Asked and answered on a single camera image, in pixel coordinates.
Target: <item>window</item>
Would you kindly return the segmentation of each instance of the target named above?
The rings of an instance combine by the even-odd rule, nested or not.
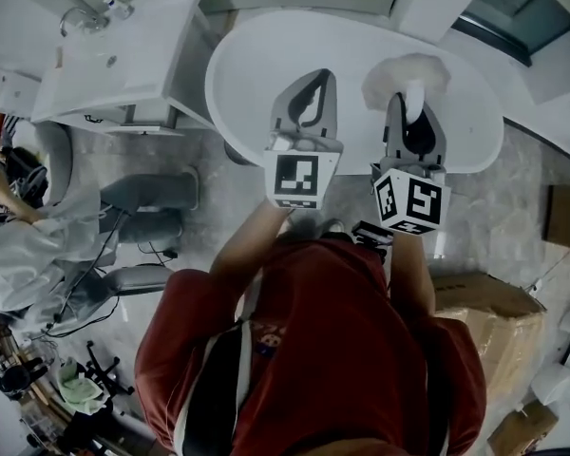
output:
[[[526,66],[531,55],[570,30],[557,0],[473,0],[453,26]]]

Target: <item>red shirt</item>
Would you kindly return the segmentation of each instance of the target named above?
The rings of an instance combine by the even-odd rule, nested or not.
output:
[[[448,419],[448,454],[470,447],[484,419],[485,380],[464,323],[404,320],[390,305],[379,256],[347,242],[276,246],[263,275],[233,455],[354,438],[385,442],[371,454],[426,454],[427,366]],[[166,447],[206,340],[232,327],[240,294],[204,272],[169,279],[136,361],[146,420]]]

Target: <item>white basin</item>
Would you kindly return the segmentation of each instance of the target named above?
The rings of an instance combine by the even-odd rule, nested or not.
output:
[[[199,1],[133,0],[126,20],[73,29],[55,50],[32,120],[166,97]]]
[[[337,87],[337,137],[344,153],[336,174],[369,174],[384,157],[386,115],[368,110],[361,85],[386,58],[438,56],[450,75],[447,92],[429,99],[447,140],[446,169],[479,172],[503,143],[503,113],[484,77],[458,56],[383,28],[315,11],[280,10],[236,26],[219,43],[205,78],[211,118],[245,159],[263,165],[276,96],[297,78],[326,67]]]

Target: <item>backpack strap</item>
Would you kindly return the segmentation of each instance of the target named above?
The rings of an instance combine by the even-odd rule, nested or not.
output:
[[[232,451],[238,413],[249,390],[249,318],[256,310],[261,280],[260,271],[245,293],[235,326],[207,342],[202,368],[175,426],[173,447],[178,456],[226,456]]]

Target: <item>human arm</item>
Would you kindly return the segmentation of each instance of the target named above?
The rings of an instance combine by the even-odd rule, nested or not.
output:
[[[390,263],[390,302],[406,320],[435,314],[435,289],[422,238],[395,233]]]
[[[262,267],[290,210],[265,199],[219,251],[210,275],[243,292]]]
[[[171,275],[135,361],[145,420],[161,444],[174,449],[184,402],[203,366],[209,340],[234,326],[239,293],[206,272]]]
[[[16,196],[9,187],[9,181],[0,165],[0,204],[11,211],[18,219],[28,224],[44,219],[45,216]]]
[[[421,237],[395,234],[390,299],[427,360],[431,436],[437,434],[438,444],[431,449],[439,452],[439,435],[447,429],[447,454],[462,455],[484,420],[484,370],[465,323],[434,316],[435,289]]]

